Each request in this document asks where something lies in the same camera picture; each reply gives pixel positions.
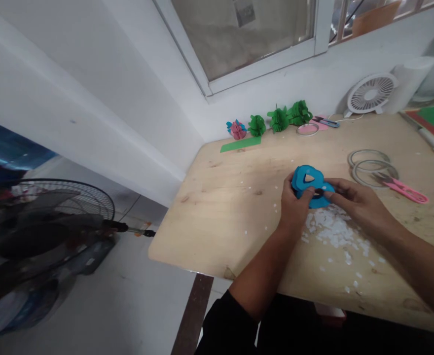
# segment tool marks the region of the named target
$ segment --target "floor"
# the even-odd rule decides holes
[[[166,211],[142,196],[122,222],[140,228],[145,219],[156,230]],[[97,271],[77,278],[51,319],[0,337],[0,355],[170,354],[196,274],[149,260],[151,241],[120,234]],[[206,313],[230,284],[214,279]]]

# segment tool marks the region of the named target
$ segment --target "metal ring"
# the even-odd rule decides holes
[[[383,160],[386,163],[391,163],[390,157],[388,155],[386,155],[385,153],[379,151],[379,150],[375,150],[375,149],[360,149],[360,150],[356,150],[356,151],[350,153],[349,156],[347,157],[347,160],[349,161],[349,165],[352,168],[355,166],[355,163],[353,161],[353,157],[357,153],[377,153],[377,154],[381,155],[381,157],[383,158]],[[359,168],[360,171],[363,171],[365,173],[376,173],[376,172],[384,171],[386,169],[387,168],[382,168],[382,169],[363,169],[363,168]]]
[[[308,126],[316,127],[316,131],[314,133],[310,133],[310,134],[307,134],[307,135],[302,134],[302,133],[299,132],[300,128],[302,128],[302,127],[308,127]],[[298,133],[300,136],[303,136],[303,137],[310,137],[310,136],[313,136],[314,134],[316,134],[318,131],[319,131],[319,126],[317,124],[315,124],[315,123],[306,123],[306,124],[303,124],[302,126],[299,126],[297,128],[297,130],[296,130],[296,133]]]
[[[377,163],[377,164],[385,165],[385,166],[386,166],[385,169],[388,169],[388,171],[390,172],[391,177],[392,177],[392,178],[395,178],[396,180],[399,179],[398,170],[396,170],[396,168],[395,168],[393,165],[391,165],[390,163],[388,163],[388,162],[386,162],[386,161],[383,161],[383,160],[372,160],[372,159],[368,159],[368,160],[362,160],[362,161],[358,162],[357,164],[355,164],[355,166],[354,166],[353,169],[352,169],[352,177],[353,177],[354,180],[355,180],[356,182],[358,182],[360,185],[368,186],[368,187],[371,187],[372,189],[377,189],[377,190],[389,189],[388,186],[372,185],[372,184],[369,184],[368,182],[363,181],[363,180],[362,180],[362,179],[357,175],[357,169],[360,169],[360,168],[359,168],[359,165],[360,165],[360,164],[363,164],[363,163]]]

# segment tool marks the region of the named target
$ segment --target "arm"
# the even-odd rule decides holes
[[[284,181],[278,227],[229,288],[233,298],[256,321],[260,321],[276,294],[289,257],[301,238],[314,195],[310,188],[296,199],[291,188],[293,175]]]
[[[294,245],[302,235],[314,189],[298,200],[291,188],[294,173],[284,181],[281,219],[260,251],[235,279],[204,319],[196,354],[256,354],[258,322],[270,305]]]
[[[412,287],[434,310],[434,246],[401,225],[369,187],[339,178],[325,180],[337,192],[326,192],[325,197],[402,265]]]

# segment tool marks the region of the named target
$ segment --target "desk fan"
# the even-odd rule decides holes
[[[397,86],[398,80],[390,73],[366,76],[350,90],[344,117],[350,117],[352,113],[383,113],[383,105]]]

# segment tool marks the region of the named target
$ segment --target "standing fan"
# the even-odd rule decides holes
[[[95,251],[113,235],[114,214],[111,198],[85,183],[0,183],[0,300]]]
[[[383,113],[383,105],[388,102],[388,97],[397,86],[398,80],[390,73],[372,74],[363,78],[349,92],[344,117],[350,117],[352,113]]]

